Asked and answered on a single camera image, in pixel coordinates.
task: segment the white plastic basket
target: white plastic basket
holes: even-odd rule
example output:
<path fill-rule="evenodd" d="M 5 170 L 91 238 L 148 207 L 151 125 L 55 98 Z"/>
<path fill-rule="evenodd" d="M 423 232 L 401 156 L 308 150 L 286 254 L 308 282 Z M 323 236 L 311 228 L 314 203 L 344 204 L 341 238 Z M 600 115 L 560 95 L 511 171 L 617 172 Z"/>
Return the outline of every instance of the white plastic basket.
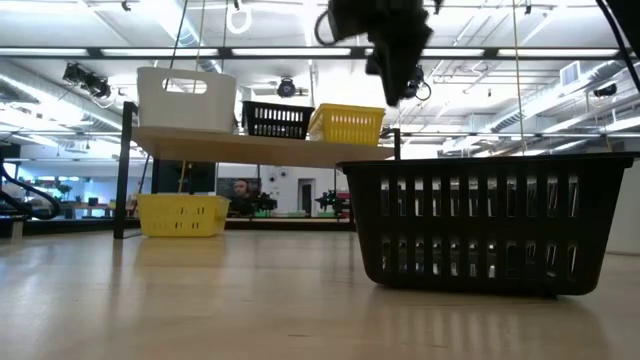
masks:
<path fill-rule="evenodd" d="M 204 93 L 170 92 L 166 79 L 202 81 Z M 233 132 L 236 79 L 229 75 L 188 70 L 138 69 L 140 126 Z"/>

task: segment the person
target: person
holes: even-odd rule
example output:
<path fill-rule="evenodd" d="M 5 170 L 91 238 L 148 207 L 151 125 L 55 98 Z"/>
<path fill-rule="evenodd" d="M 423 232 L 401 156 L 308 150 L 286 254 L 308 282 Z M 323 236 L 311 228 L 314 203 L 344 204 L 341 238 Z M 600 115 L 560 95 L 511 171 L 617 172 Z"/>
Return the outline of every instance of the person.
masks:
<path fill-rule="evenodd" d="M 251 199 L 251 185 L 249 180 L 238 179 L 233 183 L 234 196 L 231 197 L 229 210 L 240 216 L 250 216 L 253 214 L 253 204 Z"/>

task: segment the wooden floor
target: wooden floor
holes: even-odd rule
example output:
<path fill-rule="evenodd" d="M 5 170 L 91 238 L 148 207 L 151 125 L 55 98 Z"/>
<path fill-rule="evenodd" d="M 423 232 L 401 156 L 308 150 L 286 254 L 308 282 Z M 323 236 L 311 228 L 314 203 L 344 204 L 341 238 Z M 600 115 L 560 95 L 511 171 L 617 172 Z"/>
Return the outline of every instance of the wooden floor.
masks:
<path fill-rule="evenodd" d="M 355 234 L 0 245 L 0 359 L 638 359 L 640 258 L 542 300 L 386 289 Z"/>

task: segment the black plastic basket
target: black plastic basket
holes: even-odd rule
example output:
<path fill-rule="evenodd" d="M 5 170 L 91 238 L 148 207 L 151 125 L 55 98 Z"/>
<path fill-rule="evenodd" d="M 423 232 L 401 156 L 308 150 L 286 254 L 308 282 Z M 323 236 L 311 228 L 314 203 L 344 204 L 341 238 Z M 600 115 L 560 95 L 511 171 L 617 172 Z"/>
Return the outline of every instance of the black plastic basket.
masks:
<path fill-rule="evenodd" d="M 252 136 L 304 140 L 314 108 L 243 102 L 242 124 Z"/>
<path fill-rule="evenodd" d="M 624 169 L 638 155 L 338 166 L 371 280 L 582 295 L 598 283 Z"/>

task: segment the yellow plastic basket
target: yellow plastic basket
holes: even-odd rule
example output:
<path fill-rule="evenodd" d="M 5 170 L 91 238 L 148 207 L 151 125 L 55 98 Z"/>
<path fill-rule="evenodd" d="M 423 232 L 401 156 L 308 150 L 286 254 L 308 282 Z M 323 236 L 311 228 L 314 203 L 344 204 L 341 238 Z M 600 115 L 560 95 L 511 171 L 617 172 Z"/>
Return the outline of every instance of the yellow plastic basket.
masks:
<path fill-rule="evenodd" d="M 224 231 L 229 200 L 221 196 L 138 194 L 146 236 L 209 237 Z"/>
<path fill-rule="evenodd" d="M 378 145 L 384 109 L 322 104 L 309 125 L 311 140 Z"/>

